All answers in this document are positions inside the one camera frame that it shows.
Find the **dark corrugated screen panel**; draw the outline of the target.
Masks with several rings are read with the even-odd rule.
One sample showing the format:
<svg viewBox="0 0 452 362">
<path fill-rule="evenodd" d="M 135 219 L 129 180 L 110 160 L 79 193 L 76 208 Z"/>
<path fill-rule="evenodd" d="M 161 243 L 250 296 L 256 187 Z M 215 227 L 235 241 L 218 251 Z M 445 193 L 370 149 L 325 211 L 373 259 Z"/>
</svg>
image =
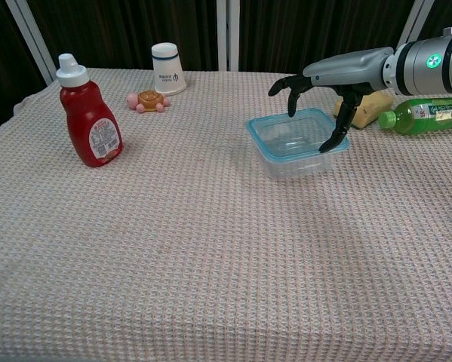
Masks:
<svg viewBox="0 0 452 362">
<path fill-rule="evenodd" d="M 442 36 L 443 29 L 448 27 L 452 27 L 452 0 L 435 0 L 418 39 Z"/>
<path fill-rule="evenodd" d="M 151 69 L 151 47 L 171 42 L 186 71 L 216 71 L 216 0 L 27 0 L 54 61 Z"/>
<path fill-rule="evenodd" d="M 241 0 L 238 67 L 298 73 L 338 54 L 395 48 L 415 0 Z"/>
<path fill-rule="evenodd" d="M 0 126 L 13 108 L 46 87 L 5 0 L 0 0 Z"/>
</svg>

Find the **green plastic drink bottle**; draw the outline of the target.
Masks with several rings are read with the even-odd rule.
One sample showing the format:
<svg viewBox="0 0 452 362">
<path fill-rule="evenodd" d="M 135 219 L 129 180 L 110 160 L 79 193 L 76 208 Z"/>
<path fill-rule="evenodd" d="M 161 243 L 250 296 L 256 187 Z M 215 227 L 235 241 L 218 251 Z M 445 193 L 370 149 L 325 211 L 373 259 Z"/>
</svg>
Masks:
<svg viewBox="0 0 452 362">
<path fill-rule="evenodd" d="M 382 112 L 379 126 L 402 135 L 415 135 L 452 128 L 452 97 L 412 99 L 394 110 Z"/>
</svg>

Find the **pink orange turtle toy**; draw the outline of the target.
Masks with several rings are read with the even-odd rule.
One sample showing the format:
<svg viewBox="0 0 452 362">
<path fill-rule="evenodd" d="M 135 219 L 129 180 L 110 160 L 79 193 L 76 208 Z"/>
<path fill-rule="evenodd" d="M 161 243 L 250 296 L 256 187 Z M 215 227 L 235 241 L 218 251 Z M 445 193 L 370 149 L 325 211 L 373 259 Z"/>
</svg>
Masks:
<svg viewBox="0 0 452 362">
<path fill-rule="evenodd" d="M 167 97 L 155 90 L 145 90 L 137 94 L 130 93 L 126 100 L 128 108 L 138 113 L 163 112 L 171 105 L 171 101 Z"/>
</svg>

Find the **white screen frame post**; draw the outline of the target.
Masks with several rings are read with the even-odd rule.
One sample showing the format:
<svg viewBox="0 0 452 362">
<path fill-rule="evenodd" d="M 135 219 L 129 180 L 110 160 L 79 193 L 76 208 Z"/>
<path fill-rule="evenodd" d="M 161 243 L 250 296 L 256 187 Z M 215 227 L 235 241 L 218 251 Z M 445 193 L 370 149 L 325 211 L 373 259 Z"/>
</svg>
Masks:
<svg viewBox="0 0 452 362">
<path fill-rule="evenodd" d="M 240 0 L 216 0 L 217 60 L 220 71 L 239 71 Z"/>
<path fill-rule="evenodd" d="M 57 68 L 27 0 L 5 0 L 46 85 L 56 79 Z"/>
<path fill-rule="evenodd" d="M 410 41 L 416 41 L 426 22 L 435 0 L 414 0 L 407 21 L 398 40 L 397 48 Z"/>
</svg>

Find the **white upturned paper cup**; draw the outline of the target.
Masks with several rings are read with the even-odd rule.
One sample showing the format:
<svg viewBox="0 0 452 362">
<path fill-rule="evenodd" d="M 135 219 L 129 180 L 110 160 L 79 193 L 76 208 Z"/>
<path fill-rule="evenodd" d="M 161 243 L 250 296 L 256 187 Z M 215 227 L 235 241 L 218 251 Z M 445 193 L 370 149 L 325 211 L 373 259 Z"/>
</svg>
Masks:
<svg viewBox="0 0 452 362">
<path fill-rule="evenodd" d="M 174 95 L 186 88 L 186 80 L 174 43 L 162 42 L 151 48 L 155 76 L 155 90 L 164 95 Z"/>
</svg>

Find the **clear plastic food container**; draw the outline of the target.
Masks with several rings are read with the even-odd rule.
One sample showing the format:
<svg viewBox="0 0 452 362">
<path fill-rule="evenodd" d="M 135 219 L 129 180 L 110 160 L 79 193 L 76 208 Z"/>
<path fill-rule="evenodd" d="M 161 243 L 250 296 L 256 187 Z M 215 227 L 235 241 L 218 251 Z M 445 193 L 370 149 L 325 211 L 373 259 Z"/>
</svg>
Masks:
<svg viewBox="0 0 452 362">
<path fill-rule="evenodd" d="M 306 176 L 334 167 L 339 155 L 350 147 L 345 138 L 339 146 L 320 153 L 319 146 L 330 135 L 326 130 L 269 130 L 249 132 L 261 168 L 273 179 Z"/>
</svg>

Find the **right silver-black robot hand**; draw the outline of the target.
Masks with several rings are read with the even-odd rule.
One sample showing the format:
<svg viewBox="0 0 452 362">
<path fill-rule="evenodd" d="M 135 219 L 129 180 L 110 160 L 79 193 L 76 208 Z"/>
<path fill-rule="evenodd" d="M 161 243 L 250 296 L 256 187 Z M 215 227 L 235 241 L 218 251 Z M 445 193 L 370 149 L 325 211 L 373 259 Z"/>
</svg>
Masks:
<svg viewBox="0 0 452 362">
<path fill-rule="evenodd" d="M 269 89 L 273 97 L 288 88 L 287 113 L 294 116 L 301 94 L 314 87 L 328 87 L 343 98 L 336 119 L 336 126 L 328 140 L 320 147 L 320 153 L 336 148 L 351 127 L 358 106 L 363 97 L 386 88 L 383 80 L 383 66 L 391 47 L 354 51 L 328 57 L 305 67 L 301 73 L 277 80 Z"/>
</svg>

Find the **pink waffle-weave tablecloth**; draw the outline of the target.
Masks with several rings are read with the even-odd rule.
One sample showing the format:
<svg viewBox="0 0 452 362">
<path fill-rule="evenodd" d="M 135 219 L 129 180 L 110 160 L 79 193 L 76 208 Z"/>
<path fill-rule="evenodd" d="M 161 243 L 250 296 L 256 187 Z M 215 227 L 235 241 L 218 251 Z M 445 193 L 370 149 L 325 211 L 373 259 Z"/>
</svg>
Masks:
<svg viewBox="0 0 452 362">
<path fill-rule="evenodd" d="M 452 361 L 452 130 L 349 132 L 275 180 L 244 123 L 272 73 L 92 69 L 124 140 L 86 167 L 59 85 L 0 127 L 0 361 Z"/>
</svg>

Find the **blue translucent plastic lid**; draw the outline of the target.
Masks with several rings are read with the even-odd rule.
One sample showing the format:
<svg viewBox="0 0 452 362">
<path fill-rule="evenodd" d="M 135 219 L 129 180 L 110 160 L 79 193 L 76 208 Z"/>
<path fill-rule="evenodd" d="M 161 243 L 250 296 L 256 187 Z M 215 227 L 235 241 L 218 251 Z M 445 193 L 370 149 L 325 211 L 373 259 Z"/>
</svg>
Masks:
<svg viewBox="0 0 452 362">
<path fill-rule="evenodd" d="M 320 109 L 310 108 L 288 114 L 254 118 L 245 128 L 253 140 L 259 159 L 269 167 L 319 167 L 332 162 L 350 147 L 344 138 L 338 146 L 321 153 L 335 129 L 332 117 Z"/>
</svg>

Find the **red ketchup squeeze bottle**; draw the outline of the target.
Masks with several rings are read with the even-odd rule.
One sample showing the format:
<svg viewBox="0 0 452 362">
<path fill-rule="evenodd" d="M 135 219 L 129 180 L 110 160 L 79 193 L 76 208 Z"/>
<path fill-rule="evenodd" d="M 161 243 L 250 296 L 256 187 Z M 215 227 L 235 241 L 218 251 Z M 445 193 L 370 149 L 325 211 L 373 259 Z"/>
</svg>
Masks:
<svg viewBox="0 0 452 362">
<path fill-rule="evenodd" d="M 58 61 L 56 76 L 69 138 L 85 165 L 101 167 L 123 149 L 118 123 L 87 68 L 68 53 L 61 54 Z"/>
</svg>

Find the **yellow sponge with dark pad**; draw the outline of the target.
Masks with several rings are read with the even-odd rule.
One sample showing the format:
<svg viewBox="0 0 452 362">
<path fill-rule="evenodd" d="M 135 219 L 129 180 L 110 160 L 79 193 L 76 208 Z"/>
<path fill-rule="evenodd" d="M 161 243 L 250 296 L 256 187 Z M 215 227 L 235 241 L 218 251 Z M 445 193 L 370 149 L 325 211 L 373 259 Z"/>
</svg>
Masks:
<svg viewBox="0 0 452 362">
<path fill-rule="evenodd" d="M 364 129 L 372 122 L 376 121 L 379 114 L 392 109 L 395 98 L 383 91 L 376 91 L 364 96 L 358 106 L 351 127 Z"/>
</svg>

